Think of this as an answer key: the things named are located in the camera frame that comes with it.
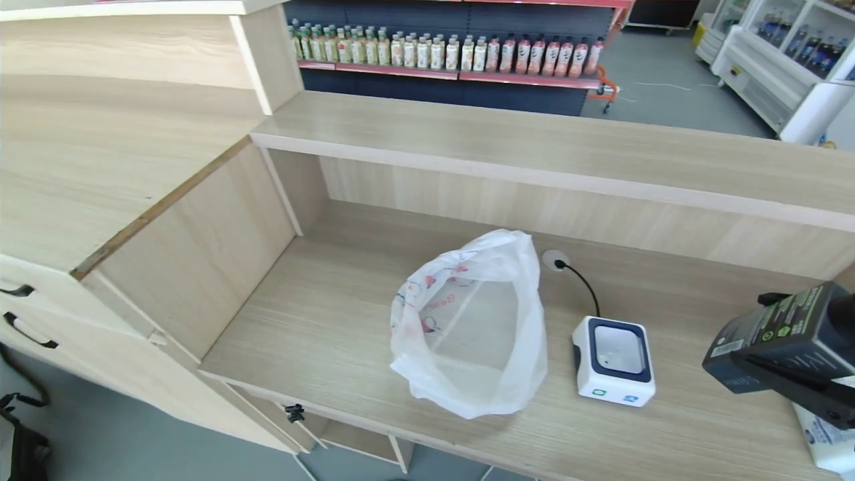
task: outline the counter top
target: counter top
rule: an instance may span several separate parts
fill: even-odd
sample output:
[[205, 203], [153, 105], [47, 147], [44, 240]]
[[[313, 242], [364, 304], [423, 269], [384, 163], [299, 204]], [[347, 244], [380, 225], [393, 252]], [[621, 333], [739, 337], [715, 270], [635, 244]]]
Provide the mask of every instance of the counter top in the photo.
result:
[[733, 395], [700, 365], [717, 331], [754, 308], [757, 294], [817, 283], [803, 277], [535, 235], [539, 252], [571, 252], [604, 316], [647, 327], [656, 396], [635, 409], [576, 394], [569, 337], [593, 307], [578, 279], [546, 271], [549, 374], [525, 409], [465, 421], [414, 399], [389, 368], [394, 293], [419, 266], [490, 229], [331, 201], [200, 369], [331, 419], [543, 479], [835, 479], [813, 466], [788, 401]]
[[5, 75], [0, 95], [0, 252], [63, 272], [263, 119], [225, 87]]
[[288, 0], [0, 0], [0, 21], [112, 15], [247, 15]]
[[849, 152], [582, 117], [302, 92], [261, 146], [855, 232]]

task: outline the floor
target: floor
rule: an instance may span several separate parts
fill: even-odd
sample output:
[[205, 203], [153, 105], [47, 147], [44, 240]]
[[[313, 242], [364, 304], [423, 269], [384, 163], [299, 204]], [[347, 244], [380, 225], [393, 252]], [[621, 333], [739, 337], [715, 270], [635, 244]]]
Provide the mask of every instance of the floor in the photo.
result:
[[670, 37], [655, 28], [627, 28], [604, 51], [602, 64], [621, 89], [608, 114], [589, 98], [582, 116], [773, 138], [775, 133], [694, 54], [693, 31]]
[[[691, 33], [623, 33], [603, 60], [622, 89], [620, 98], [605, 116], [604, 103], [589, 100], [583, 115], [770, 137], [735, 94], [715, 86], [716, 78], [693, 51]], [[53, 442], [52, 481], [309, 481], [288, 454], [189, 425], [32, 359], [23, 362], [54, 398], [50, 407], [22, 406], [15, 412]], [[0, 365], [0, 391], [16, 390], [32, 393]], [[423, 446], [416, 449], [406, 476], [391, 464], [339, 448], [318, 448], [300, 457], [318, 481], [478, 481], [486, 471], [481, 463]], [[529, 479], [494, 470], [487, 481]]]

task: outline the drawer handle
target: drawer handle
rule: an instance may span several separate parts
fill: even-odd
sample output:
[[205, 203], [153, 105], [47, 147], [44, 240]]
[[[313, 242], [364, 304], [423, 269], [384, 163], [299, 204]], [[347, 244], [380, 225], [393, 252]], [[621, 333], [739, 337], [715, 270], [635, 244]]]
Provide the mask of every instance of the drawer handle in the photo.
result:
[[36, 344], [38, 344], [41, 347], [47, 347], [48, 349], [56, 349], [57, 347], [59, 347], [59, 344], [57, 344], [55, 341], [39, 342], [39, 341], [36, 341], [35, 339], [31, 338], [30, 335], [28, 335], [26, 332], [18, 329], [18, 326], [15, 325], [15, 320], [17, 320], [17, 318], [18, 318], [18, 316], [14, 315], [11, 312], [6, 312], [5, 314], [3, 314], [3, 319], [6, 319], [6, 324], [12, 326], [12, 329], [17, 330], [18, 332], [20, 332], [24, 337], [26, 337], [30, 341], [35, 342]]
[[12, 290], [0, 289], [0, 292], [2, 292], [4, 294], [13, 295], [14, 297], [27, 297], [28, 295], [35, 292], [35, 290], [36, 289], [34, 289], [32, 286], [30, 286], [28, 284], [24, 284], [23, 286], [20, 286], [17, 289], [12, 289]]

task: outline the white plastic bag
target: white plastic bag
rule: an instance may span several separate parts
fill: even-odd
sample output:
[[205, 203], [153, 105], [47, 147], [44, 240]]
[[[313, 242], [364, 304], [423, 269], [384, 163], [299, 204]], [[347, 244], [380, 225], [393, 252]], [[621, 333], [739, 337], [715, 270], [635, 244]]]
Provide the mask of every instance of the white plastic bag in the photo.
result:
[[500, 229], [423, 265], [392, 302], [391, 368], [463, 418], [522, 409], [546, 376], [531, 236]]

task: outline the checkout counter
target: checkout counter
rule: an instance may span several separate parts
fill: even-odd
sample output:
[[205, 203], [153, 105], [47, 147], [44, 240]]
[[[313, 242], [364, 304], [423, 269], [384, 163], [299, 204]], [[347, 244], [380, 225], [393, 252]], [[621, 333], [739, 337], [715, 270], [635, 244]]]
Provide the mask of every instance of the checkout counter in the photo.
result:
[[[789, 401], [732, 395], [700, 363], [757, 294], [851, 276], [851, 154], [306, 92], [282, 8], [177, 0], [0, 12], [11, 112], [0, 254], [50, 272], [34, 277], [37, 293], [61, 274], [78, 282], [51, 291], [62, 294], [52, 303], [5, 296], [0, 306], [62, 311], [92, 330], [74, 337], [68, 323], [33, 321], [59, 339], [34, 355], [62, 351], [52, 362], [72, 372], [288, 453], [321, 440], [405, 469], [420, 443], [538, 479], [835, 478], [813, 466]], [[193, 197], [224, 169], [233, 184]], [[86, 229], [57, 231], [66, 224]], [[576, 394], [570, 335], [593, 307], [578, 280], [548, 270], [549, 372], [525, 409], [465, 421], [410, 396], [388, 368], [394, 293], [429, 259], [497, 226], [531, 233], [538, 252], [568, 252], [606, 317], [645, 325], [658, 386], [647, 406]], [[170, 257], [187, 240], [196, 248]], [[9, 272], [0, 279], [13, 281]], [[76, 306], [93, 300], [125, 323], [92, 327], [98, 319]], [[26, 349], [19, 331], [0, 340]], [[142, 354], [97, 344], [107, 332], [145, 341], [159, 364], [134, 368], [129, 357]], [[109, 363], [128, 366], [124, 376]], [[133, 380], [139, 371], [152, 377]], [[175, 385], [156, 390], [154, 379]], [[190, 380], [199, 389], [180, 391]], [[193, 410], [202, 399], [211, 408]], [[280, 407], [295, 403], [306, 420], [292, 425]]]

